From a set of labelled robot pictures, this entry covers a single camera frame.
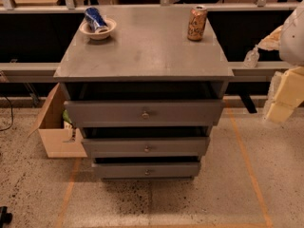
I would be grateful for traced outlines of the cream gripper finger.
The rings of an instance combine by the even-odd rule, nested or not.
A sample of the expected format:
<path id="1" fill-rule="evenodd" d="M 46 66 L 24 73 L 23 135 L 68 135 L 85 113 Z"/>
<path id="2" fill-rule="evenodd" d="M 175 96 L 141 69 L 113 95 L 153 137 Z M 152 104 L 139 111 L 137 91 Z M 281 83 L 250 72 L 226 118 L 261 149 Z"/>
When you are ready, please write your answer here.
<path id="1" fill-rule="evenodd" d="M 263 119 L 274 124 L 282 124 L 303 102 L 304 67 L 297 66 L 284 73 L 277 71 L 268 90 Z"/>

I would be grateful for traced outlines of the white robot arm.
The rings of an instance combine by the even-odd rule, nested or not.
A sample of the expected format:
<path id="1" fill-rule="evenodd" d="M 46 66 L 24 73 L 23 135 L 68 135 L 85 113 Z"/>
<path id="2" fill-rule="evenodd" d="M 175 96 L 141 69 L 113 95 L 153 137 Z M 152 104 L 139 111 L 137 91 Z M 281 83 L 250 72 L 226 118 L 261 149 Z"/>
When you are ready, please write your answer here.
<path id="1" fill-rule="evenodd" d="M 264 106 L 264 119 L 281 124 L 304 102 L 304 1 L 257 47 L 278 50 L 280 59 L 293 66 L 272 78 Z"/>

